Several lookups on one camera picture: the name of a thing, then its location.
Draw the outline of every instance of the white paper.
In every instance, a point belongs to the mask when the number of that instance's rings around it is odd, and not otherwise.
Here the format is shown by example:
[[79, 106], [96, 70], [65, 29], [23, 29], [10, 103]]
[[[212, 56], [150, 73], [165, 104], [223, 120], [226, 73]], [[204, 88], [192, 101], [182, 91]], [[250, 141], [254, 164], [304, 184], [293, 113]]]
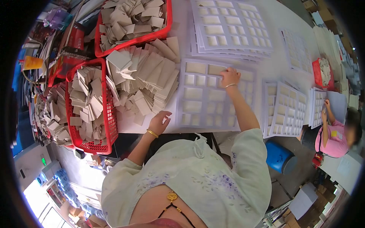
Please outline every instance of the white paper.
[[340, 164], [337, 167], [337, 172], [339, 174], [341, 174], [342, 176], [347, 177], [350, 174], [350, 169], [351, 169], [350, 161], [347, 160], [346, 158], [342, 157]]

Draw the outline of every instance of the purple container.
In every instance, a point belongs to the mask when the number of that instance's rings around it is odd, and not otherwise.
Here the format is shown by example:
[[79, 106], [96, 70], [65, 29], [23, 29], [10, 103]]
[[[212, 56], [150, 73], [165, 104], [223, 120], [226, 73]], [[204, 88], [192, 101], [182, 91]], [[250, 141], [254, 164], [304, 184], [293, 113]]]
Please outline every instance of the purple container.
[[52, 29], [65, 30], [72, 20], [72, 15], [62, 10], [62, 7], [54, 8], [48, 12], [43, 20], [43, 26]]

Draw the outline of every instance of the blue plastic barrel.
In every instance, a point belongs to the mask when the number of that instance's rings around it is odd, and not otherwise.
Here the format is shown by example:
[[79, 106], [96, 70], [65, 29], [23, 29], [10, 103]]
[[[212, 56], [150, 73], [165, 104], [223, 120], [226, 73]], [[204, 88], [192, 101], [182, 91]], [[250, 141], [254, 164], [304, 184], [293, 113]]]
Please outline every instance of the blue plastic barrel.
[[286, 175], [295, 168], [298, 157], [290, 150], [273, 141], [266, 142], [266, 149], [268, 151], [266, 163], [274, 170]]

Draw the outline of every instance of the pink shirt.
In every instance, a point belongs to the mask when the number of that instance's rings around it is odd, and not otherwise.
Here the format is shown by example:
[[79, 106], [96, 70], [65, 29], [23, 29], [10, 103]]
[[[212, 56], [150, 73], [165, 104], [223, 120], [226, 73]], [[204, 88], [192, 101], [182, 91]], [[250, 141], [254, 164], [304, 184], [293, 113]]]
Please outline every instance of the pink shirt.
[[[315, 149], [318, 152], [319, 146], [319, 137], [320, 133], [322, 133], [323, 127], [320, 128], [316, 142], [315, 142]], [[320, 150], [328, 154], [331, 157], [340, 158], [347, 153], [347, 140], [345, 137], [345, 126], [340, 123], [339, 121], [335, 121], [332, 126], [327, 125], [328, 131], [328, 141], [326, 147], [323, 146], [323, 135]]]

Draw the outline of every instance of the light green blouse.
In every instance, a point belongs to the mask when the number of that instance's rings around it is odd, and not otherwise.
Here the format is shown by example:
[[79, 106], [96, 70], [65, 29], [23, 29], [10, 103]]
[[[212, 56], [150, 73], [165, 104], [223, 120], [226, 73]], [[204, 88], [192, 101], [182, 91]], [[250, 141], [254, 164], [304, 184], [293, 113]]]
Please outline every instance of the light green blouse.
[[232, 154], [231, 170], [201, 136], [195, 141], [166, 143], [143, 168], [128, 159], [118, 162], [102, 186], [106, 221], [110, 227], [128, 225], [139, 198], [150, 188], [165, 184], [209, 228], [255, 227], [271, 197], [261, 130], [237, 135]]

